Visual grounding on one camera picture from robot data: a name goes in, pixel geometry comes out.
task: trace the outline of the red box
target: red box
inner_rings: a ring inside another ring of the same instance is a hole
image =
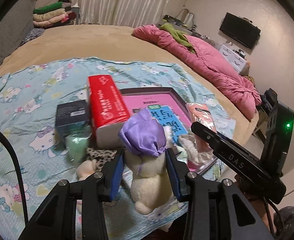
[[[103,149],[121,146],[118,132],[123,123],[129,119],[130,113],[112,77],[110,75],[88,77],[88,93],[97,146]]]

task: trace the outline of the plush toy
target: plush toy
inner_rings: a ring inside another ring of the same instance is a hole
[[[114,158],[116,150],[95,150],[93,148],[87,148],[86,153],[88,155],[87,160],[79,165],[76,170],[79,180],[85,180],[91,174],[101,171],[104,164]]]
[[[189,134],[179,135],[178,141],[187,153],[188,168],[197,170],[201,166],[208,163],[214,157],[214,155],[212,153],[212,149],[210,149],[208,152],[198,152],[194,134],[191,130],[188,132]]]
[[[167,136],[170,138],[168,145],[171,145],[172,138]],[[127,149],[125,164],[133,172],[130,191],[135,209],[149,214],[173,195],[166,169],[164,129],[145,108],[124,124],[119,137]]]

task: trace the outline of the purple satin hat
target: purple satin hat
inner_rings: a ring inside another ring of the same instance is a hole
[[[166,136],[163,127],[152,119],[147,108],[132,115],[119,131],[118,136],[127,150],[140,155],[158,157],[166,149]]]

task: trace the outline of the white cabinet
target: white cabinet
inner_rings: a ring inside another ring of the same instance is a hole
[[[240,73],[247,65],[247,61],[245,61],[237,53],[233,52],[230,48],[226,47],[223,44],[220,46],[219,52],[238,73]]]

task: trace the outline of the wall-mounted tv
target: wall-mounted tv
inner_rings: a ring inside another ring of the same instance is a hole
[[[255,46],[261,31],[250,22],[231,13],[226,14],[220,30],[249,49]]]

